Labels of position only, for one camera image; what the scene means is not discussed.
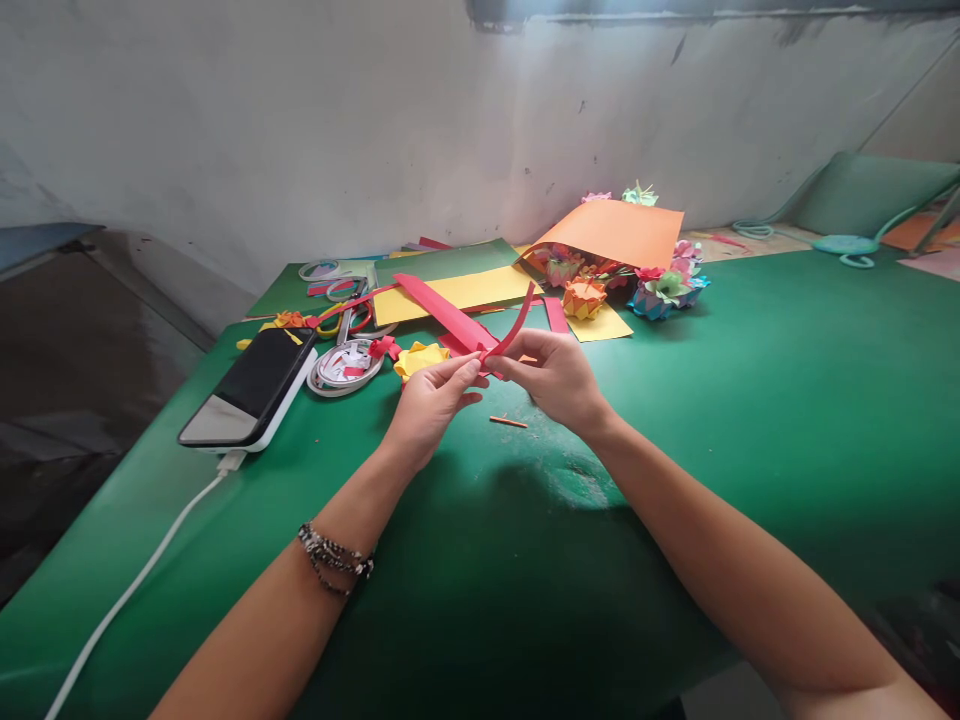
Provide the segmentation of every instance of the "beaded bracelet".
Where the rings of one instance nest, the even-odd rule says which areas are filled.
[[[350,573],[358,577],[363,576],[368,578],[370,577],[370,573],[373,572],[372,554],[364,559],[360,553],[348,550],[333,540],[317,534],[309,522],[300,526],[297,538],[300,540],[300,544],[303,545],[307,557],[310,558],[310,564],[313,566],[314,572],[317,573],[320,584],[330,592],[345,597],[350,595],[349,590],[338,588],[323,577],[320,572],[320,563],[323,563],[333,570]]]

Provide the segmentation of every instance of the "colored paper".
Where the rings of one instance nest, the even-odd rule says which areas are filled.
[[[430,255],[439,255],[449,250],[438,250]],[[530,284],[531,277],[516,265],[496,268],[486,272],[428,282],[432,290],[457,308],[469,308],[476,305],[516,300],[523,297]],[[543,291],[538,287],[534,293]],[[421,307],[407,292],[397,288],[377,295],[373,301],[377,322],[380,325],[415,320],[431,313]]]
[[[493,350],[487,350],[480,353],[480,365],[483,366],[484,361],[491,355],[501,355],[503,351],[510,347],[510,343],[513,342],[513,339],[517,336],[517,333],[520,332],[520,328],[523,327],[523,321],[527,319],[527,313],[530,312],[530,303],[533,302],[533,291],[536,289],[537,284],[532,282],[527,288],[527,295],[523,299],[523,306],[520,308],[520,314],[517,315],[516,322],[513,323],[513,327],[510,328],[510,332],[497,343],[497,346]]]
[[[563,312],[563,303],[560,298],[544,298],[543,306],[547,310],[547,322],[550,323],[550,330],[558,333],[569,333],[570,327],[567,325],[567,315]]]
[[[498,238],[452,250],[434,250],[419,255],[378,260],[377,281],[381,285],[396,282],[394,276],[397,273],[413,275],[425,282],[442,280],[504,267],[512,264],[516,259],[517,254],[513,248],[507,244],[506,240]]]
[[[912,260],[900,260],[900,264],[960,282],[960,248],[921,255]]]
[[[563,243],[634,267],[669,268],[682,222],[682,212],[594,200],[574,208],[530,250],[544,243]],[[527,259],[543,269],[529,255]]]
[[[601,201],[595,200],[592,203],[587,203],[580,207],[596,205],[598,202]],[[611,338],[626,337],[627,335],[633,334],[633,328],[627,325],[623,318],[617,314],[617,311],[610,307],[608,303],[603,304],[600,312],[597,313],[597,317],[593,320],[580,320],[578,318],[568,317],[567,322],[570,323],[573,334],[577,336],[577,340],[580,342],[610,340]]]

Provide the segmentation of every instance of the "pink paper flower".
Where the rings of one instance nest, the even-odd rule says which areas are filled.
[[[633,271],[640,278],[641,283],[659,280],[665,272],[663,268],[637,268]]]
[[[613,197],[613,193],[587,193],[582,198],[580,198],[580,204],[591,202],[593,200],[609,200]]]

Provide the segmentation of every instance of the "wall stain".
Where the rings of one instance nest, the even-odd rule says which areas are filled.
[[[670,61],[670,66],[673,67],[673,64],[680,59],[680,53],[683,52],[683,44],[687,41],[687,34],[684,33],[683,37],[680,38],[680,42],[677,43],[677,49],[673,51],[673,60]]]

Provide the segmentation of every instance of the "green paper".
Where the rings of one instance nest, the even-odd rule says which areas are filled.
[[[380,287],[396,282],[394,275],[415,275],[424,281],[443,280],[460,275],[496,270],[517,261],[517,251],[506,240],[497,238],[489,242],[437,250],[421,255],[377,260],[377,281]]]

